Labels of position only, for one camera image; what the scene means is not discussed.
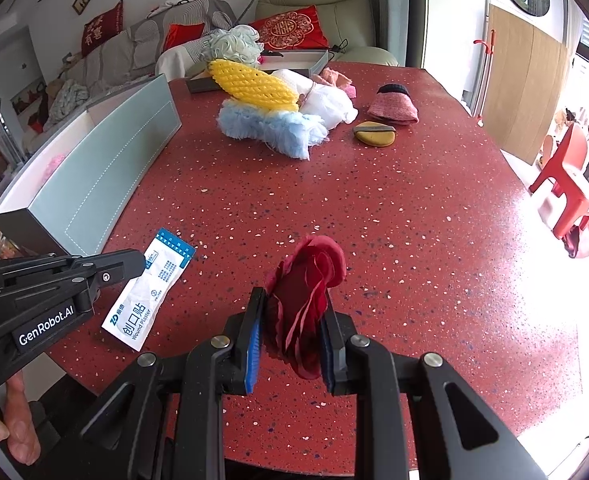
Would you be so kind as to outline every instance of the red speckled table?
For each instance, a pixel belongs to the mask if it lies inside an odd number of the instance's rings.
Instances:
[[[160,227],[198,248],[169,292],[143,351],[171,356],[217,334],[253,285],[305,234],[346,252],[335,308],[392,351],[444,355],[515,432],[581,390],[572,305],[550,283],[571,262],[524,186],[461,105],[421,70],[335,64],[360,110],[388,82],[409,88],[420,122],[368,148],[342,124],[310,161],[228,139],[215,118],[223,92],[171,84],[183,122],[137,188],[106,251],[145,250]],[[135,352],[97,315],[50,355],[94,392]],[[351,474],[355,412],[323,383],[263,356],[255,394],[224,399],[227,458],[282,470]]]

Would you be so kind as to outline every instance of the picture frame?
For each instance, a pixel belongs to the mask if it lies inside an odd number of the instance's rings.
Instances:
[[[81,16],[83,11],[86,10],[86,7],[88,6],[89,1],[90,0],[74,0],[74,3],[72,4],[72,8],[77,12],[77,14],[79,16]]]
[[[28,108],[34,101],[42,97],[46,90],[46,80],[39,77],[26,86],[21,92],[15,95],[10,102],[17,115]]]

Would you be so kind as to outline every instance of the human hand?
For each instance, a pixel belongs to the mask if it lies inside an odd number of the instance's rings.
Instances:
[[[21,371],[6,382],[6,409],[3,419],[4,422],[0,421],[0,441],[7,438],[8,449],[15,460],[32,465],[39,458],[41,445],[32,423]]]

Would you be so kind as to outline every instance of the pink knitted hat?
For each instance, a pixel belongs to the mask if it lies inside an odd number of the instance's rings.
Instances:
[[[417,108],[412,104],[408,89],[399,84],[384,85],[375,96],[368,113],[380,120],[394,121],[398,124],[419,122]]]

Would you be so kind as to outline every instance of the red handle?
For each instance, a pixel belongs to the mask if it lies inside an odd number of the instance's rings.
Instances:
[[[486,48],[486,54],[491,54],[492,53],[492,50],[490,48],[490,45],[488,45],[488,43],[486,43],[485,41],[483,41],[483,40],[474,40],[473,43],[474,44],[481,43]]]
[[[474,44],[482,44],[486,48],[486,54],[494,54],[494,46],[495,40],[497,39],[497,31],[492,29],[491,30],[491,43],[488,44],[486,41],[483,40],[474,40]]]

